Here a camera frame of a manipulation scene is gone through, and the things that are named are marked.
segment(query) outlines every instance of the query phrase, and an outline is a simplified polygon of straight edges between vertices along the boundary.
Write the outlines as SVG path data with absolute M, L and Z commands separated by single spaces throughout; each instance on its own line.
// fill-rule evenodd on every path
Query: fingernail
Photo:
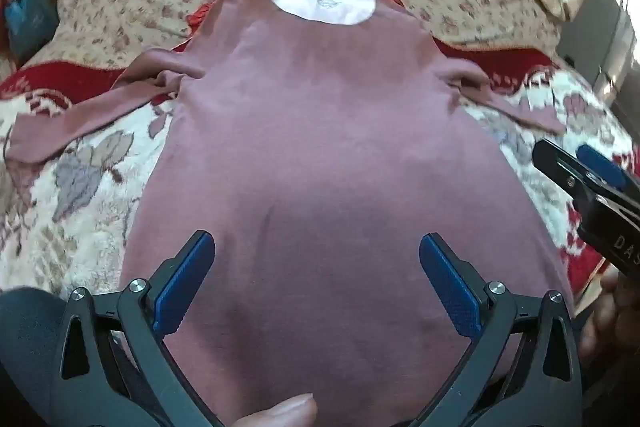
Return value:
M 300 396 L 294 396 L 293 398 L 289 398 L 284 402 L 277 404 L 274 407 L 271 407 L 267 411 L 270 416 L 279 416 L 281 414 L 287 413 L 297 407 L 300 407 L 311 400 L 314 396 L 311 393 L 301 394 Z

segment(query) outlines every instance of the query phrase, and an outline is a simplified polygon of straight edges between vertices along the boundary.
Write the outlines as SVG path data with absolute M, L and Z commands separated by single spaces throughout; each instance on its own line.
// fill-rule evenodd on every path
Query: floral blanket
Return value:
M 89 74 L 72 64 L 44 64 L 0 86 L 0 98 L 5 99 L 0 101 L 3 150 L 18 113 L 64 110 L 108 89 L 117 74 L 96 71 L 90 75 L 94 78 L 78 83 L 73 80 L 77 70 Z M 522 82 L 494 81 L 494 89 L 501 85 L 510 92 L 506 97 L 511 103 L 551 105 L 566 124 L 564 136 L 554 138 L 471 102 L 463 101 L 458 109 L 466 110 L 500 143 L 558 247 L 577 294 L 601 258 L 577 238 L 579 216 L 569 196 L 532 165 L 532 147 L 546 137 L 575 154 L 588 143 L 629 169 L 638 155 L 629 135 L 572 71 L 533 68 Z M 47 84 L 58 89 L 43 87 Z M 139 108 L 76 140 L 59 158 L 28 173 L 10 161 L 0 162 L 0 289 L 33 285 L 66 298 L 79 285 L 95 292 L 117 287 L 127 235 L 164 145 L 173 103 Z

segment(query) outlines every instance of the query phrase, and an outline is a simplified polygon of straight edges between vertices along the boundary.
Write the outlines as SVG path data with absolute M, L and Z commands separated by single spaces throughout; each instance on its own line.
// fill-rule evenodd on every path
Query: red fabric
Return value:
M 399 0 L 393 0 L 402 6 Z M 203 4 L 193 15 L 187 17 L 187 23 L 195 31 L 207 15 L 212 2 Z M 491 87 L 501 94 L 514 93 L 523 82 L 533 74 L 544 71 L 543 82 L 549 82 L 556 65 L 542 52 L 533 48 L 504 48 L 487 50 L 469 50 L 449 46 L 435 39 L 440 51 L 450 58 L 466 58 L 478 64 L 491 79 Z M 186 42 L 176 48 L 181 51 Z M 49 62 L 32 66 L 12 74 L 0 84 L 0 100 L 32 90 L 47 90 L 44 96 L 52 98 L 58 105 L 66 97 L 71 103 L 79 103 L 106 92 L 113 86 L 115 79 L 124 68 L 100 70 L 70 62 Z M 579 216 L 570 209 L 572 231 L 568 233 L 569 244 L 580 241 L 575 234 Z M 578 257 L 569 255 L 561 248 L 560 255 L 568 266 L 568 275 L 574 292 L 580 291 L 601 260 L 601 256 L 591 247 L 586 247 Z

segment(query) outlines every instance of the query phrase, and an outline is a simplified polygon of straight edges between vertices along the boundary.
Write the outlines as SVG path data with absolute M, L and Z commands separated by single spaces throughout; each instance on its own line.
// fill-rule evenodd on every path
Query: blue gripper pad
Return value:
M 626 187 L 625 171 L 586 143 L 575 152 L 578 161 L 595 172 L 600 178 L 623 192 Z
M 153 329 L 157 334 L 164 336 L 177 331 L 213 264 L 215 253 L 213 238 L 203 233 L 156 299 Z
M 420 264 L 458 334 L 476 338 L 482 330 L 480 304 L 444 252 L 428 235 L 420 242 Z

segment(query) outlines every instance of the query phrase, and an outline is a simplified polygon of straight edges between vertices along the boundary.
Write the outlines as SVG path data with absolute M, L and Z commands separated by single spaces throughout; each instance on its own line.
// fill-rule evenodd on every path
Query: bed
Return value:
M 60 26 L 54 39 L 24 73 L 0 85 L 3 148 L 16 114 L 64 110 L 108 89 L 117 69 L 142 50 L 183 42 L 190 31 L 187 16 L 206 1 L 58 0 Z M 559 24 L 537 0 L 401 1 L 435 36 L 454 46 L 531 47 L 561 63 L 554 56 Z M 84 82 L 71 82 L 64 74 L 53 78 L 46 68 L 59 60 L 100 74 Z M 39 80 L 34 82 L 28 71 L 40 71 Z M 521 78 L 493 81 L 513 103 L 554 105 L 567 126 L 559 140 L 565 149 L 575 152 L 586 142 L 634 170 L 638 156 L 630 137 L 575 71 L 546 66 Z M 577 238 L 579 217 L 567 195 L 531 164 L 533 143 L 546 135 L 472 103 L 465 110 L 500 143 L 558 247 L 579 298 L 602 260 Z M 113 290 L 137 204 L 171 120 L 172 101 L 166 100 L 86 136 L 30 174 L 18 174 L 10 162 L 0 161 L 0 289 L 32 285 L 63 298 L 79 285 L 92 292 Z

